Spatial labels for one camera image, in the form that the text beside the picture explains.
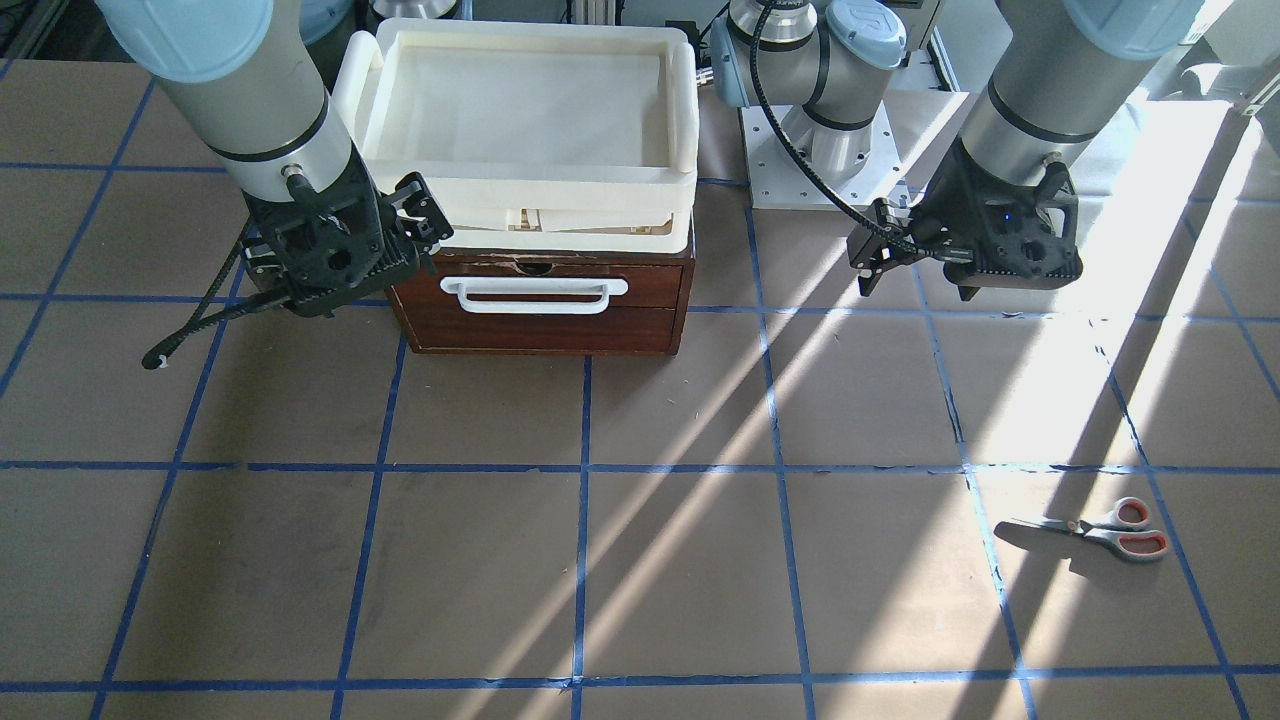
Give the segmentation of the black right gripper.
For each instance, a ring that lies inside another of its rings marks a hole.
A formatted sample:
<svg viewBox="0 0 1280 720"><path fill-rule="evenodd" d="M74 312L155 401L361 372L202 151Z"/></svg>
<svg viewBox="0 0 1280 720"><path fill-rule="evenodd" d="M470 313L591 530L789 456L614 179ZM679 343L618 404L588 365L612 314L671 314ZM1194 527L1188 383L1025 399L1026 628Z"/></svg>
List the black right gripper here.
<svg viewBox="0 0 1280 720"><path fill-rule="evenodd" d="M362 165L348 165L325 190L305 176L289 183L284 202L246 195L259 238L247 241L244 260L255 288L283 297L300 316L326 315L412 278L419 249L454 236L419 172L396 184L390 202Z"/></svg>

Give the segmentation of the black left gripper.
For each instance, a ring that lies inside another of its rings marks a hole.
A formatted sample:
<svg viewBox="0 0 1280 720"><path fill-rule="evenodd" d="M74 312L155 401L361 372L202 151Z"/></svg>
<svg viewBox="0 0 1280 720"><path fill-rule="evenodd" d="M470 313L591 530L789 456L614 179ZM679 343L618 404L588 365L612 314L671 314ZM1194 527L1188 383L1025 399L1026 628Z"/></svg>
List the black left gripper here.
<svg viewBox="0 0 1280 720"><path fill-rule="evenodd" d="M1051 152L1033 184L992 176L956 140L915 208L915 241L928 249L965 249L968 263L945 263L961 300L982 288L1059 290L1078 281L1079 204L1068 165ZM858 288L870 297L883 274L925 256L897 249L865 227L847 237Z"/></svg>

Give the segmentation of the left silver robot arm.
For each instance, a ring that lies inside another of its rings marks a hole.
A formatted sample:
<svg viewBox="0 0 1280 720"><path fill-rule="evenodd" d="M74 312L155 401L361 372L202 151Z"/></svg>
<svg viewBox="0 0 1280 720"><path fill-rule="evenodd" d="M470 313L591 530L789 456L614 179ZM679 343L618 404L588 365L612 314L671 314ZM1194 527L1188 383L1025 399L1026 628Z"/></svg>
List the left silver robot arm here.
<svg viewBox="0 0 1280 720"><path fill-rule="evenodd" d="M961 300L983 288L1059 290L1084 270L1070 167L1155 63L1178 46L1198 1L1001 1L1012 37L957 137L899 220L884 199L837 179L870 154L873 122L908 54L892 3L730 1L710 22L717 92L758 108L810 188L852 219L858 286L924 259Z"/></svg>

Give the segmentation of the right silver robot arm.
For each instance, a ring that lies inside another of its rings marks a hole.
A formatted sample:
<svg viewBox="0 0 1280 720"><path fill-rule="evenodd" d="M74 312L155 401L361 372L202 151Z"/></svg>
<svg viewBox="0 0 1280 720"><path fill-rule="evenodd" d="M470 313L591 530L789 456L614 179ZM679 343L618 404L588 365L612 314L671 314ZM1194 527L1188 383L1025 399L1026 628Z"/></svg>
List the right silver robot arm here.
<svg viewBox="0 0 1280 720"><path fill-rule="evenodd" d="M310 58L297 1L101 1L119 45L152 73L239 186L265 273L227 316L321 316L413 277L453 234L426 181L381 192Z"/></svg>

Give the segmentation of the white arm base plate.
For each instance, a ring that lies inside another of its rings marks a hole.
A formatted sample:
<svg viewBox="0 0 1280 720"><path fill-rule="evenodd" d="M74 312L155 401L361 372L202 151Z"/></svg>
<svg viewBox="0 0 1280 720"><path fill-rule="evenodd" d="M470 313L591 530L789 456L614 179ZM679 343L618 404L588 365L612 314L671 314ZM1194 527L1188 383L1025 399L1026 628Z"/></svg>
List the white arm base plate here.
<svg viewBox="0 0 1280 720"><path fill-rule="evenodd" d="M815 123L799 106L774 113L812 169L847 204L863 209L876 199L900 208L909 199L905 163L899 155L883 104L873 122L855 131ZM742 122L751 204L762 210L828 210L835 205L786 152L760 108L739 111Z"/></svg>

